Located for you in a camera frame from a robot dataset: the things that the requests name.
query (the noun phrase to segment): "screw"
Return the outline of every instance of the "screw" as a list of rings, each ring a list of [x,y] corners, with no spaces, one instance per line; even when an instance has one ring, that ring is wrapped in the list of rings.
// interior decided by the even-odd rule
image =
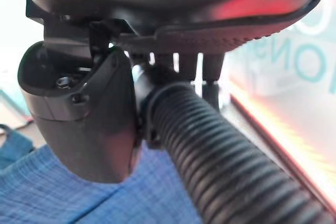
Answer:
[[[69,89],[71,84],[70,77],[59,78],[56,82],[56,85],[59,89]]]

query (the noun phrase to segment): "textured black surface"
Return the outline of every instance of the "textured black surface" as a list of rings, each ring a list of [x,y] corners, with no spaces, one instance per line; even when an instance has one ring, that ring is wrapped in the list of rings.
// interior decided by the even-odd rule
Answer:
[[[192,91],[162,95],[153,118],[205,223],[335,223],[308,191]]]

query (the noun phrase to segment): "teal lettering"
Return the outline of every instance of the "teal lettering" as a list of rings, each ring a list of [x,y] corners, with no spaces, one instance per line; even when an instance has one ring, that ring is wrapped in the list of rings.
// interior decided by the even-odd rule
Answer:
[[[279,49],[276,49],[276,40],[272,39],[272,53],[271,53],[271,61],[272,63],[276,63],[280,57],[283,55],[285,58],[285,69],[288,70],[290,66],[290,49],[291,49],[291,40],[285,39]]]
[[[255,40],[253,43],[254,46],[254,53],[255,56],[259,59],[265,59],[267,57],[266,53],[266,46],[267,41],[266,39]]]
[[[331,80],[330,93],[336,94],[336,65],[335,65],[334,75]]]
[[[304,71],[300,68],[300,59],[305,55],[305,52],[314,52],[314,55],[316,55],[319,59],[320,62],[319,71],[314,76],[307,75],[307,73],[304,73]],[[325,59],[323,52],[318,47],[312,44],[302,45],[296,51],[294,58],[294,66],[298,76],[301,79],[314,83],[321,81],[324,74],[327,71],[327,61]]]

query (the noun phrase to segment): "blue checkered fabric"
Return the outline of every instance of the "blue checkered fabric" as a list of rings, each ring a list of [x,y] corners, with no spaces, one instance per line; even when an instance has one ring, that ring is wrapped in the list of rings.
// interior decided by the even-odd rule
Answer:
[[[70,173],[47,146],[14,142],[23,157],[0,170],[0,223],[201,223],[166,152],[143,146],[133,175],[106,185]]]

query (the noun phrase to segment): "blue cloth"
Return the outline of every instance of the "blue cloth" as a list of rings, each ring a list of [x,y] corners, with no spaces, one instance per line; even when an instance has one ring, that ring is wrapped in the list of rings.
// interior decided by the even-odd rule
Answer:
[[[120,185],[80,179],[48,146],[21,154],[0,171],[0,223],[201,223],[166,152],[143,145],[136,171]]]

